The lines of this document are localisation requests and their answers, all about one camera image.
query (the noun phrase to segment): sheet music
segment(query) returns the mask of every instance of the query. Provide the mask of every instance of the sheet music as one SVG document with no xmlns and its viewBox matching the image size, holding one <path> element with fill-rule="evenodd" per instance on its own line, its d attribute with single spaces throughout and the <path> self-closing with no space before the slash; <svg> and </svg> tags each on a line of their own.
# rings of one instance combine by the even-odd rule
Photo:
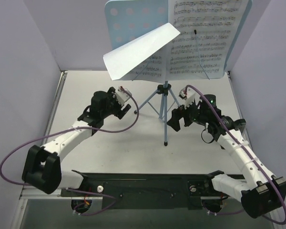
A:
<svg viewBox="0 0 286 229">
<path fill-rule="evenodd" d="M 198 49 L 209 78 L 220 78 L 248 1 L 169 0 L 168 21 L 181 33 L 167 45 L 166 80 L 206 79 Z"/>
<path fill-rule="evenodd" d="M 157 83 L 165 81 L 165 48 L 161 48 L 141 64 L 128 72 L 122 80 L 147 80 Z"/>
</svg>

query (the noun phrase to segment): tripod leg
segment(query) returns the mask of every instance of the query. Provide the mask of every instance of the tripod leg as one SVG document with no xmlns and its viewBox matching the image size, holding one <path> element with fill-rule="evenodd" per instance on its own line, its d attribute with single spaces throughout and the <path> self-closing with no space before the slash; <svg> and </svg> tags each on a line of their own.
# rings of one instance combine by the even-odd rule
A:
<svg viewBox="0 0 286 229">
<path fill-rule="evenodd" d="M 180 106 L 180 103 L 178 102 L 178 100 L 177 100 L 175 94 L 173 93 L 173 91 L 172 91 L 171 89 L 169 90 L 169 92 L 171 93 L 171 95 L 172 95 L 172 97 L 174 98 L 174 100 L 175 100 L 177 106 L 179 107 L 179 106 Z"/>
<path fill-rule="evenodd" d="M 159 119 L 162 119 L 162 117 L 163 117 L 163 108 L 164 108 L 164 94 L 162 94 L 162 96 L 161 96 Z"/>
<path fill-rule="evenodd" d="M 157 92 L 158 92 L 158 89 L 157 90 L 155 90 L 140 106 L 139 106 L 139 110 L 142 108 L 142 107 L 144 107 L 144 105 L 145 104 L 147 104 L 148 103 L 148 101 L 150 101 L 151 100 L 151 98 L 153 98 L 154 97 L 154 95 L 155 94 L 157 94 Z"/>
<path fill-rule="evenodd" d="M 164 96 L 164 145 L 167 146 L 167 95 Z"/>
</svg>

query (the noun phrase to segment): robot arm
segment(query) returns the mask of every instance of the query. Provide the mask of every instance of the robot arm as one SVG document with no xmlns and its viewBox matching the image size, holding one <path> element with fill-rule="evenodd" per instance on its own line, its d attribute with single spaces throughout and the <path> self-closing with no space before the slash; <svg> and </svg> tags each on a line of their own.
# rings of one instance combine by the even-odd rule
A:
<svg viewBox="0 0 286 229">
<path fill-rule="evenodd" d="M 121 87 L 115 90 L 111 87 L 108 92 L 97 91 L 82 115 L 73 123 L 67 133 L 42 146 L 32 146 L 26 158 L 22 180 L 44 191 L 52 193 L 57 188 L 79 188 L 83 185 L 85 176 L 77 171 L 62 171 L 62 160 L 83 140 L 93 136 L 101 128 L 104 119 L 114 115 L 122 119 L 131 106 L 122 109 L 129 96 Z"/>
<path fill-rule="evenodd" d="M 184 126 L 189 126 L 192 123 L 205 126 L 206 131 L 220 144 L 221 148 L 228 152 L 245 178 L 245 182 L 241 182 L 232 179 L 222 171 L 216 171 L 208 175 L 208 183 L 206 184 L 208 188 L 223 192 L 237 199 L 242 203 L 245 211 L 253 218 L 257 218 L 281 207 L 281 203 L 275 191 L 262 172 L 254 164 L 254 161 L 272 178 L 273 183 L 280 191 L 283 199 L 285 199 L 286 196 L 286 180 L 283 177 L 277 178 L 269 171 L 248 146 L 249 143 L 243 139 L 242 133 L 246 125 L 245 120 L 239 119 L 233 121 L 230 117 L 222 115 L 221 110 L 216 106 L 215 95 L 205 95 L 227 129 L 241 143 L 238 145 L 221 127 L 214 113 L 202 98 L 200 98 L 201 100 L 196 104 L 193 89 L 189 88 L 185 91 L 184 88 L 179 93 L 179 96 L 185 100 L 185 103 L 172 110 L 172 118 L 167 124 L 175 131 L 179 131 L 179 120 L 183 118 Z M 249 151 L 253 159 L 246 154 L 242 146 Z"/>
</svg>

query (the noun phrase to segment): music stand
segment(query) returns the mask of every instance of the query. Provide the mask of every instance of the music stand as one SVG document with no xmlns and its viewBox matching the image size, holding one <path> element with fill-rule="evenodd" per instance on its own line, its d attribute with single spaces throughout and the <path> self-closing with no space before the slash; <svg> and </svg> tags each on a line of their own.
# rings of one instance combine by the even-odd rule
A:
<svg viewBox="0 0 286 229">
<path fill-rule="evenodd" d="M 179 107 L 180 104 L 176 98 L 176 96 L 174 95 L 173 91 L 171 90 L 171 85 L 168 83 L 168 81 L 165 81 L 164 84 L 159 84 L 157 89 L 139 106 L 139 110 L 144 107 L 146 104 L 149 104 L 152 109 L 159 115 L 159 119 L 161 121 L 164 122 L 164 145 L 167 146 L 168 145 L 168 141 L 167 141 L 167 113 L 169 112 L 169 110 L 172 108 L 172 106 L 176 103 L 177 106 Z M 169 109 L 167 109 L 167 96 L 168 93 L 171 94 L 171 96 L 174 99 L 173 104 L 170 106 Z M 158 112 L 156 110 L 156 108 L 149 102 L 156 94 L 161 94 L 161 105 L 160 105 L 160 112 Z"/>
</svg>

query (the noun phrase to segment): white wall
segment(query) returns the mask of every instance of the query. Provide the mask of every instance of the white wall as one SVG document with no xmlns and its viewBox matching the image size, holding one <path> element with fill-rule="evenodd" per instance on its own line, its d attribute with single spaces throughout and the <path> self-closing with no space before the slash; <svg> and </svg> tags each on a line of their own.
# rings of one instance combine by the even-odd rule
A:
<svg viewBox="0 0 286 229">
<path fill-rule="evenodd" d="M 22 0 L 0 0 L 0 162 L 16 146 L 43 135 L 59 77 Z M 9 178 L 21 181 L 25 156 L 21 150 L 6 163 Z M 0 178 L 0 229 L 10 228 L 20 192 Z"/>
<path fill-rule="evenodd" d="M 269 3 L 231 78 L 255 153 L 286 178 L 286 0 Z"/>
<path fill-rule="evenodd" d="M 24 0 L 62 70 L 106 70 L 111 51 L 104 6 L 108 0 Z M 270 0 L 253 0 L 231 52 L 231 70 Z"/>
</svg>

